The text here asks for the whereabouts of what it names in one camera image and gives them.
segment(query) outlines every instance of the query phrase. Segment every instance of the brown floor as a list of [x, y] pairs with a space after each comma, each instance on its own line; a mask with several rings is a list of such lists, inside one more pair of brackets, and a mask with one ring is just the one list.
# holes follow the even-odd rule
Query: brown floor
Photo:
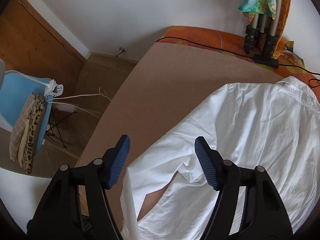
[[[136, 63], [92, 54], [82, 67], [74, 95], [95, 94], [101, 87], [102, 91], [113, 98], [135, 65]], [[94, 96], [73, 98], [72, 103], [103, 113], [110, 101], [105, 97]], [[62, 113], [57, 116], [57, 121], [65, 115]], [[80, 157], [98, 122], [99, 118], [90, 114], [75, 113], [59, 125], [62, 137], [68, 143], [67, 151]], [[59, 140], [57, 130], [54, 130], [54, 134], [54, 139]], [[76, 162], [76, 158], [57, 149], [55, 142], [47, 138], [41, 152], [35, 156], [34, 171], [38, 176], [52, 177], [62, 164], [74, 167]]]

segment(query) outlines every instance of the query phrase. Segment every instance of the orange fabric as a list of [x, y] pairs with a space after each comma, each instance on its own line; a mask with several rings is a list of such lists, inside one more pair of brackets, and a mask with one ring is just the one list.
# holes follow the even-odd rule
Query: orange fabric
[[[162, 38], [163, 37], [183, 38], [183, 39], [187, 39], [202, 45], [209, 45], [211, 47], [225, 49], [241, 55], [246, 55], [243, 49], [244, 37], [234, 35], [231, 33], [225, 33], [225, 32], [198, 28], [198, 27], [171, 26], [168, 28], [168, 30], [165, 32]], [[216, 50], [216, 49], [206, 48], [204, 46], [199, 46], [188, 41], [182, 41], [174, 38], [163, 39], [159, 42], [176, 43], [176, 44], [198, 47], [202, 49]], [[254, 53], [260, 54], [261, 51], [259, 49], [254, 49], [254, 51], [251, 51], [248, 55], [253, 56]], [[245, 58], [240, 56], [236, 56], [236, 57], [252, 62], [252, 59], [250, 58]], [[280, 56], [278, 60], [279, 60], [279, 63], [281, 64], [292, 65], [292, 63], [289, 60], [285, 59], [283, 56]], [[307, 85], [309, 85], [310, 79], [315, 78], [312, 74], [309, 74], [306, 71], [299, 68], [295, 68], [295, 67], [279, 66], [279, 68], [275, 69], [265, 65], [261, 65], [261, 66], [264, 68], [267, 68], [270, 71], [275, 72], [276, 74], [278, 74], [279, 76], [282, 76], [283, 78], [286, 78], [288, 76], [294, 76]], [[317, 85], [317, 82], [313, 81], [311, 85]], [[320, 101], [320, 87], [311, 88], [311, 90], [316, 95], [318, 101]]]

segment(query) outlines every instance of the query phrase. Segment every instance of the white fabric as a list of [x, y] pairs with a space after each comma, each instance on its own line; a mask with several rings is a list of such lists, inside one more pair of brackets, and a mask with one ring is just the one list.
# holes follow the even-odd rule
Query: white fabric
[[[276, 84], [227, 84], [204, 100], [127, 169], [121, 195], [124, 239], [199, 239], [218, 192], [205, 179], [194, 150], [203, 136], [239, 167], [266, 168], [295, 232], [319, 198], [320, 113], [311, 89], [288, 77]], [[145, 195], [170, 184], [137, 223]], [[239, 229], [240, 189], [230, 233]]]

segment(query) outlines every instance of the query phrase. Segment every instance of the leopard print fabric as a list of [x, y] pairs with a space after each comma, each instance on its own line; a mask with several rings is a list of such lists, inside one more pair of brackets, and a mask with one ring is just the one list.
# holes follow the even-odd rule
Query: leopard print fabric
[[22, 157], [22, 168], [27, 174], [32, 172], [33, 157], [36, 150], [36, 140], [39, 133], [39, 128], [42, 123], [42, 118], [45, 112], [45, 101], [42, 95], [36, 94], [35, 106], [29, 115], [31, 125], [28, 131], [28, 141]]

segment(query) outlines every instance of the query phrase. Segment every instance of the colorful cloth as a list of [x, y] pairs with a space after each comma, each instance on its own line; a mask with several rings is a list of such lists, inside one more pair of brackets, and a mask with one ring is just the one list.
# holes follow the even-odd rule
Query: colorful cloth
[[244, 13], [251, 22], [256, 13], [266, 14], [273, 19], [276, 18], [276, 0], [244, 0], [239, 10]]

